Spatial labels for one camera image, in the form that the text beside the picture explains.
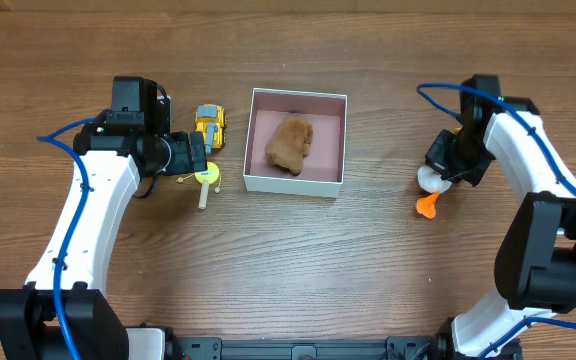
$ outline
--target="wood grain surface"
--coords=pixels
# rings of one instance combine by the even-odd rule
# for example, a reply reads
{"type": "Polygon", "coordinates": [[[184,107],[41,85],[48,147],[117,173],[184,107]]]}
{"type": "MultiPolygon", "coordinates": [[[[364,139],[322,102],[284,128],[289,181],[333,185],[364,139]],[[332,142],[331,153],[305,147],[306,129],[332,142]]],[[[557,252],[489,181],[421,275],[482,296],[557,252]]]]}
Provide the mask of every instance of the wood grain surface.
{"type": "Polygon", "coordinates": [[[13,11],[576,14],[576,0],[1,0],[13,11]]]}
{"type": "MultiPolygon", "coordinates": [[[[199,186],[174,179],[128,206],[108,285],[124,324],[224,339],[430,335],[494,286],[518,206],[494,164],[477,188],[442,196],[434,221],[413,213],[416,169],[455,126],[415,86],[473,73],[531,97],[576,175],[576,16],[0,12],[0,289],[23,284],[71,180],[72,162],[35,136],[97,114],[113,76],[138,75],[173,96],[177,130],[199,104],[225,106],[229,142],[205,211],[199,186]],[[340,198],[246,192],[254,87],[348,94],[340,198]]],[[[529,360],[576,359],[576,332],[522,339],[529,360]]]]}

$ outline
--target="yellow toy truck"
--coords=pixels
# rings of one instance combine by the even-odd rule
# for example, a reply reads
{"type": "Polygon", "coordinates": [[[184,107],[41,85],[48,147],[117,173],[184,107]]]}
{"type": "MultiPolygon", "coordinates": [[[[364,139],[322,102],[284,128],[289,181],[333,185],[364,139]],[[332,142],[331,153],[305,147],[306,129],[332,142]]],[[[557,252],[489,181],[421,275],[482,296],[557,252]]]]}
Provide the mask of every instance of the yellow toy truck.
{"type": "Polygon", "coordinates": [[[197,108],[195,117],[197,131],[204,134],[206,155],[212,153],[212,149],[221,149],[226,145],[226,126],[228,119],[224,108],[214,104],[204,104],[197,108]]]}

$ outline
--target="small toy figure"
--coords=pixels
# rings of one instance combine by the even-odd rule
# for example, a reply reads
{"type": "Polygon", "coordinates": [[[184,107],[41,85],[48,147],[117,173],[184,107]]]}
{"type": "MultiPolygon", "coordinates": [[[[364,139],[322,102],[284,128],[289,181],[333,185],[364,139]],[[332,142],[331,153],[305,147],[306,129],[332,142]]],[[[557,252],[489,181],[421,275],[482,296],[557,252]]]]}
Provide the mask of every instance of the small toy figure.
{"type": "Polygon", "coordinates": [[[430,193],[429,196],[417,200],[417,213],[428,219],[434,219],[437,216],[437,210],[435,209],[437,198],[439,198],[439,194],[448,190],[452,183],[442,180],[441,175],[428,165],[424,165],[417,170],[417,182],[419,182],[419,186],[422,189],[430,193]]]}
{"type": "Polygon", "coordinates": [[[311,141],[312,125],[299,116],[288,115],[266,144],[266,160],[299,175],[304,168],[304,157],[310,154],[311,141]]]}
{"type": "Polygon", "coordinates": [[[204,104],[197,108],[195,117],[197,131],[204,135],[206,155],[212,153],[212,149],[221,149],[226,145],[226,126],[228,119],[224,108],[219,105],[204,104]]]}

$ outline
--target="cardboard box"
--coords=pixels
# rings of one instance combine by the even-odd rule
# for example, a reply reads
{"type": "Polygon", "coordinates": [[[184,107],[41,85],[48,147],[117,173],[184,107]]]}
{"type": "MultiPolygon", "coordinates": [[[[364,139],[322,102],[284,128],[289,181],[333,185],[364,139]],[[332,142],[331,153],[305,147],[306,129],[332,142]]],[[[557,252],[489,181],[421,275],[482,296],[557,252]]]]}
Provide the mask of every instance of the cardboard box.
{"type": "Polygon", "coordinates": [[[344,182],[346,95],[254,89],[246,140],[244,181],[248,191],[337,197],[344,182]],[[312,124],[310,155],[298,176],[268,164],[266,143],[288,114],[312,124]]]}

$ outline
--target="orange object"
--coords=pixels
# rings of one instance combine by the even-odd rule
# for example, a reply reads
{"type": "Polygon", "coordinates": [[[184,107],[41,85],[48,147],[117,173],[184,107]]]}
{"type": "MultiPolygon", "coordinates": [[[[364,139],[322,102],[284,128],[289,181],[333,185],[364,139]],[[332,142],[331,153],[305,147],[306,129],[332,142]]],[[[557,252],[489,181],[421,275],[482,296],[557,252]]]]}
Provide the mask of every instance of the orange object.
{"type": "Polygon", "coordinates": [[[427,217],[428,219],[434,219],[437,216],[437,209],[435,209],[435,203],[439,193],[432,193],[429,196],[417,200],[416,208],[420,215],[427,217]]]}

